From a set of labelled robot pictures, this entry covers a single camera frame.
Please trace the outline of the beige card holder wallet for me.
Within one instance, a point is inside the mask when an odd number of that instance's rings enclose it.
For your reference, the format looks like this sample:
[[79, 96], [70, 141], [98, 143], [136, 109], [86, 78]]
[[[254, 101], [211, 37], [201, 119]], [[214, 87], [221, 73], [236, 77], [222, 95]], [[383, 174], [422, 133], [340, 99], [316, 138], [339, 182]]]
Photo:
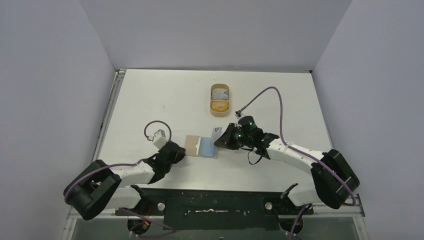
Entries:
[[185, 155], [199, 158], [218, 158], [219, 149], [214, 145], [212, 137], [187, 135], [185, 138]]

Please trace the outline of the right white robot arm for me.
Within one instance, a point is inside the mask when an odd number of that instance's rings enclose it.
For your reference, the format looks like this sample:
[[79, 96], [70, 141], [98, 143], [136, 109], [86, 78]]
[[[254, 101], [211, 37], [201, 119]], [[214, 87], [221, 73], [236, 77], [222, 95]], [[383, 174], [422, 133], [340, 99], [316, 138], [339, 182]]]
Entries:
[[247, 147], [260, 158], [280, 161], [309, 174], [312, 183], [294, 183], [281, 194], [281, 207], [289, 214], [295, 213], [301, 206], [314, 203], [339, 209], [347, 205], [347, 199], [360, 185], [358, 177], [338, 150], [325, 152], [290, 144], [280, 136], [257, 127], [252, 116], [243, 116], [237, 123], [229, 123], [213, 144], [227, 150]]

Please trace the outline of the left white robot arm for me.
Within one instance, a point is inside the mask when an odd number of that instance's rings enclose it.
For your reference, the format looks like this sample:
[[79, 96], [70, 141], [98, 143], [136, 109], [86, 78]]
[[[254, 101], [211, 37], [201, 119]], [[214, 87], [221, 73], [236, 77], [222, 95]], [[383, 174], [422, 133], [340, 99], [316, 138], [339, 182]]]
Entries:
[[97, 159], [65, 188], [64, 201], [86, 221], [105, 209], [127, 208], [141, 215], [148, 200], [133, 186], [162, 180], [185, 155], [185, 148], [167, 141], [157, 153], [135, 163], [106, 164]]

